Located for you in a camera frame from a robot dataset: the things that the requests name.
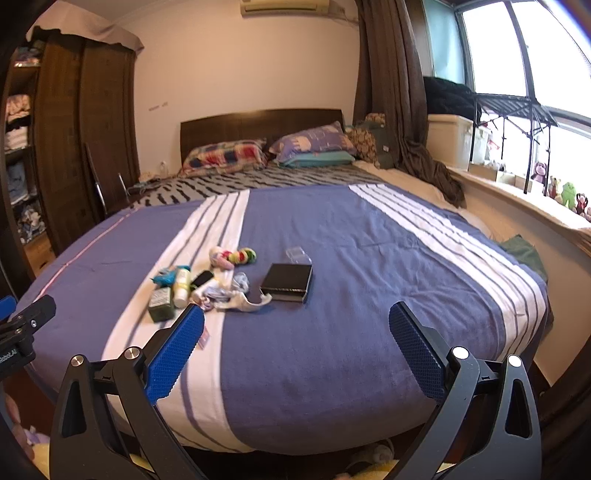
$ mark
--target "green plush toy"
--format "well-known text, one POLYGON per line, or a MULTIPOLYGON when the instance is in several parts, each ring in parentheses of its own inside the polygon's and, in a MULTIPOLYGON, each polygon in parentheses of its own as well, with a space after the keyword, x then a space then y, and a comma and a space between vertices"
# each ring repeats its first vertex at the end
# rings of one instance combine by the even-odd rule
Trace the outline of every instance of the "green plush toy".
POLYGON ((576 202, 577 191, 574 189, 574 185, 571 182, 567 182, 562 187, 562 205, 569 210, 573 210, 577 206, 576 202))

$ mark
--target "blue textured pad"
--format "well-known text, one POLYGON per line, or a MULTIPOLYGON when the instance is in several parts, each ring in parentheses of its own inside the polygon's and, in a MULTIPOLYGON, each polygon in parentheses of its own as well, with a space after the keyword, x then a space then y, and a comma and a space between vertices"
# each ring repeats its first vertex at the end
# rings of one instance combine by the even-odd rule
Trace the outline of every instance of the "blue textured pad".
POLYGON ((392 305, 389 316, 390 332, 400 347, 414 378, 425 396, 443 403, 445 367, 438 360, 424 335, 408 313, 398 303, 392 305))
POLYGON ((201 338, 204 325, 203 310, 193 307, 150 362, 145 392, 152 405, 159 398, 168 397, 201 338))
POLYGON ((17 301, 14 297, 4 297, 0 300, 0 320, 7 319, 17 309, 17 301))

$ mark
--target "headboard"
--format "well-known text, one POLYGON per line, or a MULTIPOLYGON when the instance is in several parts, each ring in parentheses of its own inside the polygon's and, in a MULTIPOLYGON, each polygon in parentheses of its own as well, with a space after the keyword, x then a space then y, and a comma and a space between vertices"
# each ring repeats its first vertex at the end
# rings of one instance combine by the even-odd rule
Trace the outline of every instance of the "headboard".
POLYGON ((181 123, 181 160, 195 147, 234 140, 266 138, 268 145, 284 135, 340 122, 343 112, 326 108, 285 108, 229 113, 181 123))

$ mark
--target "air conditioner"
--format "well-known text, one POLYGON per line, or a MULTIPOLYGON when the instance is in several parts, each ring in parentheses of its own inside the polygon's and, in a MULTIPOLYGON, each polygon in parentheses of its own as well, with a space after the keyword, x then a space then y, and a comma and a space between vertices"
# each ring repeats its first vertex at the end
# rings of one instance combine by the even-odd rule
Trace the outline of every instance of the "air conditioner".
POLYGON ((326 15, 330 0, 240 0, 242 16, 255 14, 311 13, 326 15))

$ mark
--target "black box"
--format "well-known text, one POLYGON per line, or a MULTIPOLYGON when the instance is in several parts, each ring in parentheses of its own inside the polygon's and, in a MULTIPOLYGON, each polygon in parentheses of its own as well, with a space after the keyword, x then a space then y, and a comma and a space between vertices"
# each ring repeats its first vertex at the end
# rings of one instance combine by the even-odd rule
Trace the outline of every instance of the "black box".
POLYGON ((261 292, 273 295, 273 300, 304 303, 308 295, 312 265, 273 263, 261 284, 261 292))

